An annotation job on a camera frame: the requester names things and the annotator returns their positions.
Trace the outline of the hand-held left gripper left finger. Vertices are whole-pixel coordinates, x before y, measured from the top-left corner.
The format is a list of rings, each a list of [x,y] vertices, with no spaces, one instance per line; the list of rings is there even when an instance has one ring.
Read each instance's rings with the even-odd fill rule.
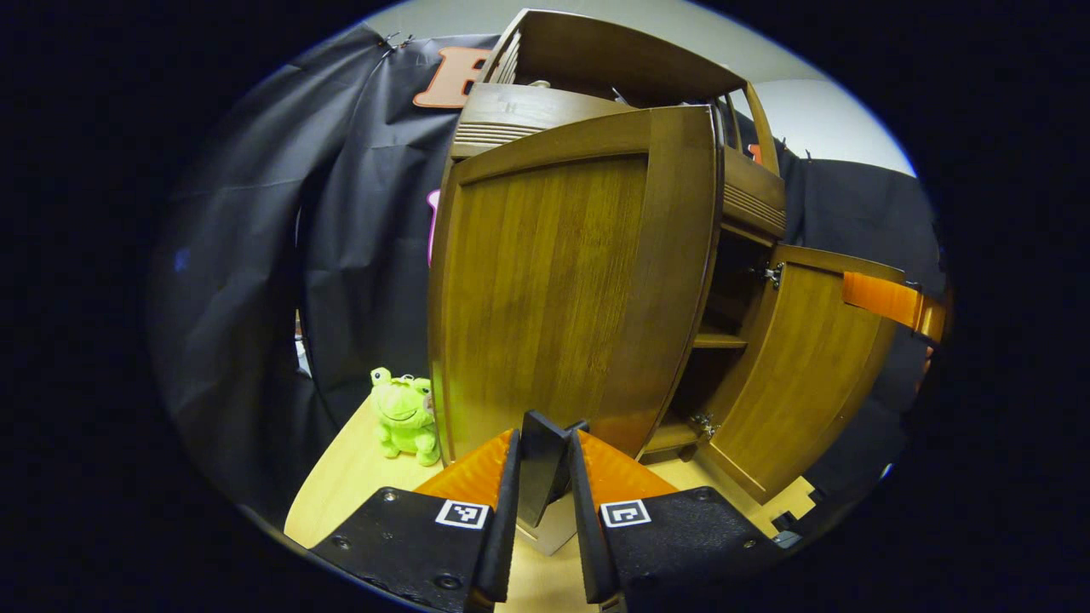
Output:
[[[508,597],[521,459],[509,428],[413,491],[376,490],[310,554],[412,610],[491,612]]]

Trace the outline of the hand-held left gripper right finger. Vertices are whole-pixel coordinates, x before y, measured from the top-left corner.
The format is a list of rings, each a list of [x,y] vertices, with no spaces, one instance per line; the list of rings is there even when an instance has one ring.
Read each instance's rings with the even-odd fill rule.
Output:
[[[674,486],[580,428],[569,469],[585,598],[604,612],[713,612],[787,558],[716,489]]]

